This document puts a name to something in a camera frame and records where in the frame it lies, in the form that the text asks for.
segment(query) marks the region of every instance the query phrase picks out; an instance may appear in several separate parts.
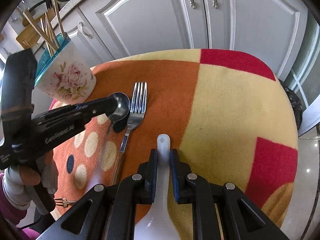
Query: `small fork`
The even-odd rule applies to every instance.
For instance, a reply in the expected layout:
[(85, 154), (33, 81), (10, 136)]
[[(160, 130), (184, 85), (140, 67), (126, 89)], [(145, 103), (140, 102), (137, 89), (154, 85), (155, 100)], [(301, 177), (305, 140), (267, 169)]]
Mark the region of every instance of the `small fork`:
[(55, 198), (54, 201), (56, 205), (60, 207), (68, 207), (69, 205), (72, 206), (76, 203), (76, 201), (68, 201), (65, 197)]
[(111, 181), (112, 183), (111, 185), (118, 183), (120, 170), (123, 162), (123, 155), (124, 155), (123, 153), (125, 151), (125, 147), (127, 145), (129, 135), (133, 129), (137, 128), (142, 123), (142, 120), (146, 113), (146, 106), (147, 106), (147, 83), (146, 82), (144, 83), (144, 88), (143, 88), (143, 82), (139, 82), (139, 83), (136, 82), (134, 84), (134, 89), (132, 94), (130, 115), (127, 123), (127, 131), (125, 132), (125, 135), (121, 143), (118, 158), (116, 160), (116, 169)]

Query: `white floor tile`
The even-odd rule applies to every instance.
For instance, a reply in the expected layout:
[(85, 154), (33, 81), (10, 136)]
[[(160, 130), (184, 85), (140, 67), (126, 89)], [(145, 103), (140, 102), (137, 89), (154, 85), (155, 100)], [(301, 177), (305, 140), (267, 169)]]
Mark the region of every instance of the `white floor tile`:
[(27, 215), (25, 216), (24, 219), (20, 220), (20, 223), (17, 225), (18, 228), (24, 227), (26, 225), (29, 225), (33, 223), (33, 219), (35, 216), (35, 210), (36, 210), (36, 205), (31, 201), (31, 205), (28, 208)]
[(316, 128), (313, 128), (298, 140), (297, 174), (288, 212), (281, 227), (290, 240), (300, 239), (313, 208), (319, 175), (319, 148), (317, 140), (305, 139), (316, 136)]
[(315, 231), (315, 229), (319, 223), (320, 223), (320, 198), (318, 198), (315, 213), (314, 213), (313, 218), (311, 220), (311, 224), (309, 226), (309, 229), (304, 237), (305, 240), (308, 240), (310, 238), (310, 236)]

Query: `navy polka dot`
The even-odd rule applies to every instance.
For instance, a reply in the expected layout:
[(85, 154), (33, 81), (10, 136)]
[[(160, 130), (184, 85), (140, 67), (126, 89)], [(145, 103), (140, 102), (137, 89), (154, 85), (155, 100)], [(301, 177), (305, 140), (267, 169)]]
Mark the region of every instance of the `navy polka dot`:
[(73, 166), (75, 165), (75, 158), (73, 155), (70, 155), (67, 160), (67, 172), (70, 174), (73, 170)]

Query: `pink rose print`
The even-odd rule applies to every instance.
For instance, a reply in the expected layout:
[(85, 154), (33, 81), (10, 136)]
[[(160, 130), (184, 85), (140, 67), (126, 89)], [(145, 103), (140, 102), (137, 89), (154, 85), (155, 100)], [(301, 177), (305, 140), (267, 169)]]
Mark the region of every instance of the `pink rose print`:
[(52, 87), (55, 87), (56, 89), (60, 86), (60, 83), (62, 82), (63, 74), (57, 74), (56, 72), (53, 73), (51, 79), (50, 79), (50, 85)]
[(77, 100), (79, 97), (83, 97), (86, 94), (86, 90), (89, 88), (86, 86), (87, 78), (86, 74), (82, 74), (77, 66), (72, 64), (68, 68), (68, 72), (65, 73), (66, 62), (61, 65), (61, 74), (53, 73), (51, 77), (51, 86), (57, 90), (58, 94), (62, 98), (72, 98)]
[(67, 80), (63, 81), (66, 83), (65, 87), (82, 87), (87, 83), (85, 75), (73, 64), (69, 67), (67, 75)]

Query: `chopstick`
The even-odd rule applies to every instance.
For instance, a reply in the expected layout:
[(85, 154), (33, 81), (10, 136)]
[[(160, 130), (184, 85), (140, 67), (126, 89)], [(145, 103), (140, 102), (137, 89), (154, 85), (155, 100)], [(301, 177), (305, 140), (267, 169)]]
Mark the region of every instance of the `chopstick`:
[(23, 15), (26, 17), (30, 25), (36, 30), (36, 32), (45, 40), (45, 42), (47, 42), (52, 49), (57, 51), (58, 48), (56, 47), (56, 45), (53, 44), (53, 42), (50, 40), (47, 34), (45, 34), (44, 31), (39, 27), (39, 25), (36, 23), (35, 19), (32, 17), (28, 9), (24, 10)]
[(52, 28), (51, 22), (50, 22), (49, 17), (48, 17), (48, 12), (45, 12), (45, 18), (46, 18), (46, 21), (47, 21), (46, 25), (49, 27), (49, 30), (50, 30), (50, 32), (51, 32), (51, 34), (53, 36), (54, 43), (57, 45), (57, 48), (59, 48), (60, 44), (59, 44), (58, 39), (57, 39), (57, 37), (56, 37), (56, 35), (54, 33), (54, 30)]
[[(45, 28), (44, 28), (44, 21), (43, 21), (42, 18), (40, 19), (40, 21), (41, 21), (42, 30), (44, 31), (44, 30), (45, 30)], [(50, 54), (50, 57), (52, 57), (53, 55), (52, 55), (52, 53), (51, 53), (50, 45), (48, 44), (48, 42), (45, 42), (45, 44), (47, 45), (47, 49), (48, 49), (48, 52), (49, 52), (49, 54)]]
[[(46, 27), (45, 27), (45, 32), (47, 33), (50, 41), (52, 41), (51, 32), (50, 32), (47, 24), (46, 24)], [(50, 48), (49, 50), (50, 50), (50, 55), (51, 55), (51, 57), (52, 57), (52, 56), (55, 54), (55, 51), (53, 51), (52, 48)]]
[(64, 30), (63, 30), (63, 26), (62, 26), (60, 14), (59, 14), (59, 8), (58, 8), (57, 0), (53, 0), (53, 4), (54, 4), (54, 10), (56, 11), (57, 20), (58, 20), (58, 24), (59, 24), (59, 28), (60, 28), (61, 34), (63, 36), (63, 39), (65, 39), (66, 38), (66, 34), (64, 33)]

